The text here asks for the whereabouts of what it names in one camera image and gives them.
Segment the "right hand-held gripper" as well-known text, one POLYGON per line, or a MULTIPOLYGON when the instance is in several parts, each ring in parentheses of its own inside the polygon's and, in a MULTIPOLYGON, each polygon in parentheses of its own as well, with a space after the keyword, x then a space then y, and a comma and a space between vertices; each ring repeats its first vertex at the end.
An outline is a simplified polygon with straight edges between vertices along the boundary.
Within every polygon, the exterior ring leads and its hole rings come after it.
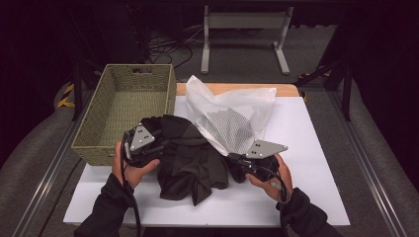
POLYGON ((244 173, 267 182, 277 175, 280 167, 275 155, 288 149, 284 144, 256 139, 244 154, 230 153, 229 158, 238 164, 244 173))

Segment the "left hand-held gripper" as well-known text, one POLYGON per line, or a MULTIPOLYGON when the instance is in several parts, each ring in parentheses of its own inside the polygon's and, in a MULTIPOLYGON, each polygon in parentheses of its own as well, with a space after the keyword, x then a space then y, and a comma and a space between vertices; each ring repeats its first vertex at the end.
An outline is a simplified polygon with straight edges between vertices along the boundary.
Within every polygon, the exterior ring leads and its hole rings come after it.
POLYGON ((150 131, 142 123, 127 130, 122 140, 121 154, 132 167, 143 168, 151 160, 162 156, 162 130, 150 131))

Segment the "green woven basket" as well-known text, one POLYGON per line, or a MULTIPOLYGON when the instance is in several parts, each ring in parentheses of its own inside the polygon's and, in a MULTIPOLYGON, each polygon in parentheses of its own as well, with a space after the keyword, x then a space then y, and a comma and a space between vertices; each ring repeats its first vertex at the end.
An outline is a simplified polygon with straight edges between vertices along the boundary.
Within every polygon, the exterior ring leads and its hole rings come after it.
POLYGON ((115 143, 143 118, 172 115, 177 82, 171 64, 105 67, 71 148, 91 166, 110 166, 115 143))

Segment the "white mesh laundry bag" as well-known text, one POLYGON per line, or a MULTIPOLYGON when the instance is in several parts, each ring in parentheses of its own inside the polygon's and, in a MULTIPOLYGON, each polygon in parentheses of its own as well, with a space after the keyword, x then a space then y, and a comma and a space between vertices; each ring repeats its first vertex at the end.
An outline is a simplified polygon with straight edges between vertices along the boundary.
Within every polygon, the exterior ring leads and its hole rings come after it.
POLYGON ((264 136, 276 93, 276 88, 256 88, 215 95, 191 76, 186 83, 188 118, 221 155, 243 154, 264 136))

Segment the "black garment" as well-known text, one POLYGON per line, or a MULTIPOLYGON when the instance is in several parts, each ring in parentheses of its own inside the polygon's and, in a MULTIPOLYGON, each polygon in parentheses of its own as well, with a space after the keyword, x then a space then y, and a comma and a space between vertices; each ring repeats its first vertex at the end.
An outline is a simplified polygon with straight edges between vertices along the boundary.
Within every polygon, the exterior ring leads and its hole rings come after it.
POLYGON ((141 123, 156 137, 152 148, 160 160, 157 182, 160 197, 181 200, 192 197, 193 205, 208 198, 212 190, 224 190, 229 178, 243 183, 239 165, 221 155, 186 118, 164 115, 143 118, 141 123))

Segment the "person's left hand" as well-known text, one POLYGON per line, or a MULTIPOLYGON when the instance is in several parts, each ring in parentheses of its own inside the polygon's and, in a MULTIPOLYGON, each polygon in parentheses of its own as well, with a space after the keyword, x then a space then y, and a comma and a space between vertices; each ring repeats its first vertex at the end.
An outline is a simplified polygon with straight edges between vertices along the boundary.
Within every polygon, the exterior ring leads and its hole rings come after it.
POLYGON ((160 165, 160 160, 154 159, 142 168, 131 167, 125 163, 121 156, 121 146, 122 143, 120 141, 115 145, 112 173, 117 177, 121 185, 128 182, 130 187, 135 189, 145 175, 155 170, 160 165))

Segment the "person's right hand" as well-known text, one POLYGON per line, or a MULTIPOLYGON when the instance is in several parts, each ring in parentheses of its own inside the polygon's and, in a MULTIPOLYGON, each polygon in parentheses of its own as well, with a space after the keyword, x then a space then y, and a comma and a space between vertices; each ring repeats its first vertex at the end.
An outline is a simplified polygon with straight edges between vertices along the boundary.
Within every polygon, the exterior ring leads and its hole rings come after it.
POLYGON ((277 174, 281 177, 279 180, 273 178, 270 181, 262 182, 251 174, 246 174, 245 177, 253 186, 263 189, 273 200, 284 201, 283 197, 290 198, 293 194, 291 171, 280 154, 276 154, 275 157, 279 163, 277 171, 277 174))

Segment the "white board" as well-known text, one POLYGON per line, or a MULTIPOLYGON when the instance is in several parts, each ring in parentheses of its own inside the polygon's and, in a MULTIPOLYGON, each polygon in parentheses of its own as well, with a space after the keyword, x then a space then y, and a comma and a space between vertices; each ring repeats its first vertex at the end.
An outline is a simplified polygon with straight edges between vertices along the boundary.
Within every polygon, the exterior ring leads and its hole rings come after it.
MULTIPOLYGON (((348 226, 350 220, 339 195, 301 97, 276 99, 264 138, 284 144, 283 152, 293 185, 307 194, 312 203, 323 209, 328 222, 348 226)), ((79 224, 91 213, 101 187, 111 168, 87 165, 63 217, 68 224, 79 224)), ((198 205, 188 197, 165 200, 159 197, 156 176, 149 174, 135 189, 140 222, 144 227, 277 227, 280 225, 276 202, 249 182, 231 182, 225 190, 213 190, 198 205)))

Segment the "yellow black striped tape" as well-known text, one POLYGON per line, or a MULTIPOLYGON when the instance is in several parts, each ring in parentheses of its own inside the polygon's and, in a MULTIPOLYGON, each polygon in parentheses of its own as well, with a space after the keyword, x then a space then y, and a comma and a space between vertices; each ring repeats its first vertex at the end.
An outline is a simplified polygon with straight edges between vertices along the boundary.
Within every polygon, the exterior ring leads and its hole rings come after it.
POLYGON ((62 107, 67 107, 67 108, 74 108, 75 107, 75 103, 74 102, 69 102, 68 98, 71 94, 71 92, 74 90, 74 84, 70 83, 67 88, 65 89, 61 99, 58 101, 57 106, 59 108, 62 107))

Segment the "black metal stand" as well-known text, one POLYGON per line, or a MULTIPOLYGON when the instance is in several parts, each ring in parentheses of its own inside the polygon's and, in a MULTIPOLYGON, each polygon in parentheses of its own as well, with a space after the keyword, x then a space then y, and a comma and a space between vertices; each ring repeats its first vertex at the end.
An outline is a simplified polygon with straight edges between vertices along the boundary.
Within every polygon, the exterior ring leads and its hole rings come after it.
POLYGON ((329 77, 323 83, 326 91, 336 91, 340 84, 343 84, 341 111, 344 118, 350 121, 350 100, 352 91, 353 70, 351 64, 347 61, 335 61, 328 65, 320 66, 314 72, 302 76, 293 84, 296 87, 303 86, 323 74, 329 72, 329 77))

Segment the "aluminium rail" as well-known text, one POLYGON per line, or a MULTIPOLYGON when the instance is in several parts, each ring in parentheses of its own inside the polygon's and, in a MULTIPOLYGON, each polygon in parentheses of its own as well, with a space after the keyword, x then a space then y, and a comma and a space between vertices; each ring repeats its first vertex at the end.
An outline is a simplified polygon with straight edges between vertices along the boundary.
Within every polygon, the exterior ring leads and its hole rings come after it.
POLYGON ((37 189, 28 204, 24 214, 22 215, 18 225, 16 226, 12 237, 26 237, 30 228, 32 227, 35 218, 39 214, 44 201, 46 200, 54 182, 60 171, 64 159, 66 158, 70 144, 75 136, 75 133, 80 125, 81 117, 75 118, 67 128, 62 141, 60 142, 57 151, 49 163, 37 189))
POLYGON ((377 176, 377 173, 361 143, 357 132, 352 126, 352 123, 345 118, 341 110, 342 105, 339 96, 335 92, 327 92, 327 96, 351 141, 351 145, 356 153, 357 162, 359 163, 360 169, 366 179, 369 189, 391 236, 407 237, 406 231, 400 219, 398 218, 394 207, 383 185, 381 184, 381 181, 377 176))

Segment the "white metal table frame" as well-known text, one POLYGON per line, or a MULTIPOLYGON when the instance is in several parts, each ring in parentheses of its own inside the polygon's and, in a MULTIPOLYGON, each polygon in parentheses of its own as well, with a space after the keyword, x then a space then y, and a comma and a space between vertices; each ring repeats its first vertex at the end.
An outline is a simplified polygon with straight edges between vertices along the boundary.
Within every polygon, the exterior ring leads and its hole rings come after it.
POLYGON ((210 72, 210 29, 256 29, 278 30, 280 37, 273 42, 278 63, 284 75, 289 75, 290 68, 284 55, 283 46, 293 17, 293 7, 281 12, 212 12, 205 6, 204 12, 204 46, 201 73, 210 72))

